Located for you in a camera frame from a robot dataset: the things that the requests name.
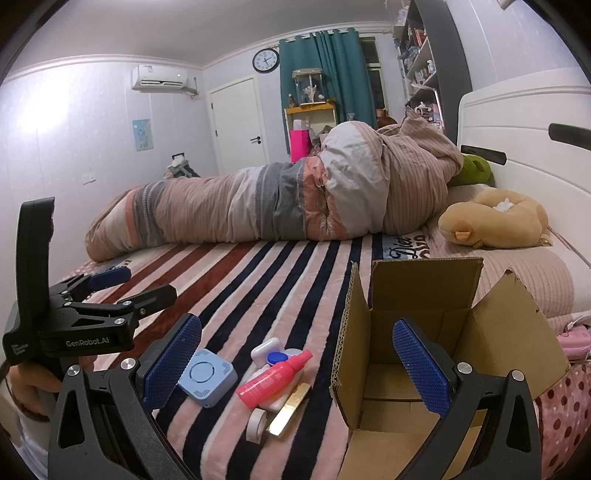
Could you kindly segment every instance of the polka dot bedding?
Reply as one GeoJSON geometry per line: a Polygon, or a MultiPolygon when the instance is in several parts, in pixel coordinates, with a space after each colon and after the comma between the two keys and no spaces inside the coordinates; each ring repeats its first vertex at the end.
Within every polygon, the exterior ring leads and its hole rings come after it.
{"type": "Polygon", "coordinates": [[[534,403],[545,480],[566,464],[591,424],[591,361],[573,365],[534,403]]]}

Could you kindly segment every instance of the teal curtain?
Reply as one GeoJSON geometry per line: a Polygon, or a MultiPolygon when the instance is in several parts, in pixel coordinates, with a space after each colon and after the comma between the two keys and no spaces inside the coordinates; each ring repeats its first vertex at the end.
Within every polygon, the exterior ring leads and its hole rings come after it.
{"type": "Polygon", "coordinates": [[[347,113],[354,113],[356,120],[376,127],[374,97],[359,34],[354,28],[345,33],[319,31],[310,38],[298,36],[293,41],[281,40],[279,55],[283,108],[287,108],[288,94],[297,98],[291,73],[297,69],[319,67],[324,70],[328,98],[337,99],[339,123],[347,120],[347,113]]]}

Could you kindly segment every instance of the metal screw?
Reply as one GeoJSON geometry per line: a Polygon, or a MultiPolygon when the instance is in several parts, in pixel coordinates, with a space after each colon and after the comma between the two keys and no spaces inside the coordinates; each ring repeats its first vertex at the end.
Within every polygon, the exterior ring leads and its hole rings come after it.
{"type": "Polygon", "coordinates": [[[525,380],[525,375],[521,373],[519,370],[513,370],[511,372],[511,376],[518,382],[523,382],[523,380],[525,380]]]}
{"type": "Polygon", "coordinates": [[[464,375],[468,375],[472,373],[472,366],[466,362],[460,362],[457,365],[457,371],[464,375]]]}
{"type": "Polygon", "coordinates": [[[68,369],[68,377],[75,377],[80,373],[80,365],[72,365],[68,369]]]}
{"type": "Polygon", "coordinates": [[[121,362],[123,370],[131,370],[133,367],[135,367],[135,358],[126,358],[121,362]]]}

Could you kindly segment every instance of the air conditioner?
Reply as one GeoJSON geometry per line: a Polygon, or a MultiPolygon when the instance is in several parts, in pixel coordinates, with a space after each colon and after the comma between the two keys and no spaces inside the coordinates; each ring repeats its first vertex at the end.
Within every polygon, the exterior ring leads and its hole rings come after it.
{"type": "Polygon", "coordinates": [[[133,90],[177,90],[187,85],[187,71],[162,65],[138,65],[131,72],[133,90]]]}

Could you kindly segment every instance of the blue cap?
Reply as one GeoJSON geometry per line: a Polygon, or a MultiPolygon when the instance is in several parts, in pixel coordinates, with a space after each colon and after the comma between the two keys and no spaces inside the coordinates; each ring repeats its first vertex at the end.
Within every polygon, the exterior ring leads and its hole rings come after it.
{"type": "Polygon", "coordinates": [[[275,365],[277,362],[285,362],[289,357],[283,352],[271,352],[267,355],[267,363],[275,365]]]}

